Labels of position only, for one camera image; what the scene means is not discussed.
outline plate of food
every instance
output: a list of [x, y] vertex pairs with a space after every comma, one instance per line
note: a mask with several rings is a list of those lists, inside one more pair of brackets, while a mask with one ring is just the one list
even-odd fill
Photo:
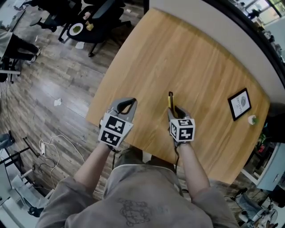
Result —
[[69, 30], [69, 33], [71, 36], [76, 36], [78, 35], [81, 31], [83, 30], [83, 24], [77, 23], [74, 24], [71, 29]]

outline white cube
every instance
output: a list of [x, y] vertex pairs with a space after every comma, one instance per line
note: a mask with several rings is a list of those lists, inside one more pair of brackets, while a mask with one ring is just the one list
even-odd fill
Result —
[[133, 124], [108, 113], [100, 122], [101, 129], [98, 140], [113, 147], [118, 147], [129, 133]]
[[194, 119], [172, 119], [170, 120], [170, 134], [177, 142], [189, 142], [194, 140]]

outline wooden table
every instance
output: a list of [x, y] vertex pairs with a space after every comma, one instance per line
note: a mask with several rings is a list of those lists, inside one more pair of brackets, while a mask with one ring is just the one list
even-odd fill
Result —
[[[228, 98], [245, 87], [252, 108], [234, 122]], [[195, 119], [191, 144], [209, 178], [232, 183], [257, 142], [269, 99], [224, 47], [174, 16], [151, 9], [142, 18], [109, 67], [86, 118], [98, 125], [113, 100], [135, 97], [134, 127], [125, 141], [175, 163], [167, 131], [169, 91]], [[254, 126], [248, 123], [252, 114], [259, 118]]]

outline black partition edge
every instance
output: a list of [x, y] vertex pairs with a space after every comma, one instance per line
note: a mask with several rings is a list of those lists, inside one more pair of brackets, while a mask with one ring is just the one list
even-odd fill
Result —
[[257, 44], [257, 46], [262, 50], [264, 55], [268, 58], [269, 62], [272, 64], [285, 88], [285, 67], [283, 66], [279, 56], [273, 49], [272, 45], [268, 42], [266, 37], [256, 27], [256, 25], [228, 0], [202, 1], [221, 11], [224, 15], [226, 15], [238, 26], [240, 26], [251, 37], [251, 39]]

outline black picture frame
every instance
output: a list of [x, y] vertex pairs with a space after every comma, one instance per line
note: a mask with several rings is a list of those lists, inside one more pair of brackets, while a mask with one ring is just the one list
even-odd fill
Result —
[[[246, 95], [248, 96], [249, 108], [247, 110], [245, 110], [242, 114], [240, 114], [239, 116], [236, 117], [235, 113], [234, 113], [234, 110], [233, 110], [233, 107], [232, 107], [231, 100], [234, 99], [235, 97], [237, 97], [238, 95], [242, 94], [243, 92], [246, 92]], [[230, 105], [233, 121], [236, 121], [238, 118], [243, 116], [246, 112], [248, 112], [251, 109], [251, 103], [250, 103], [250, 99], [249, 99], [249, 95], [248, 95], [248, 90], [246, 88], [244, 88], [240, 92], [238, 92], [235, 95], [233, 95], [230, 98], [228, 98], [228, 104]]]

